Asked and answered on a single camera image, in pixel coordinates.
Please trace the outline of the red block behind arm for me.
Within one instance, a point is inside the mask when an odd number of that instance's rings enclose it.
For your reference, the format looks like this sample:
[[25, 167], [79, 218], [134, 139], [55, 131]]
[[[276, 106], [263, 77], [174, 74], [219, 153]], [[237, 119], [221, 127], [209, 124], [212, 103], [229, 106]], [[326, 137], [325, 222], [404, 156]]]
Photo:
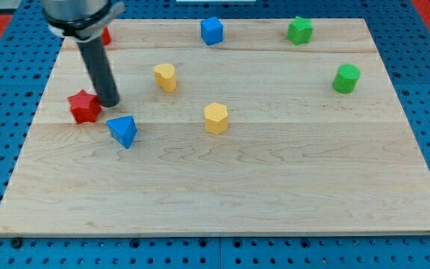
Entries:
[[102, 32], [102, 43], [104, 46], [108, 46], [111, 43], [111, 35], [108, 27], [105, 27]]

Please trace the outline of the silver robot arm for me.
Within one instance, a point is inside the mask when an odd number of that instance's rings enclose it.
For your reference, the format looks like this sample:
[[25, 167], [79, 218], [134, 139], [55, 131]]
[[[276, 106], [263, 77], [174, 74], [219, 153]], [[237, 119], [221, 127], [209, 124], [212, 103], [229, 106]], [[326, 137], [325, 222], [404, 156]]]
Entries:
[[106, 108], [118, 105], [119, 92], [102, 34], [125, 12], [125, 4], [111, 0], [42, 0], [41, 5], [49, 30], [77, 43], [100, 104]]

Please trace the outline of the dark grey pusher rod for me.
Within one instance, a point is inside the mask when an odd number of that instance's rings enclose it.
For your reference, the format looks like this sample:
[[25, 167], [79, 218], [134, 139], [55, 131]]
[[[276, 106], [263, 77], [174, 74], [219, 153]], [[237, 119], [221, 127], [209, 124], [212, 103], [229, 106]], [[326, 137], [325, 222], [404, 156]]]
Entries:
[[78, 43], [78, 49], [100, 104], [106, 108], [118, 105], [120, 96], [102, 39], [97, 37], [90, 42]]

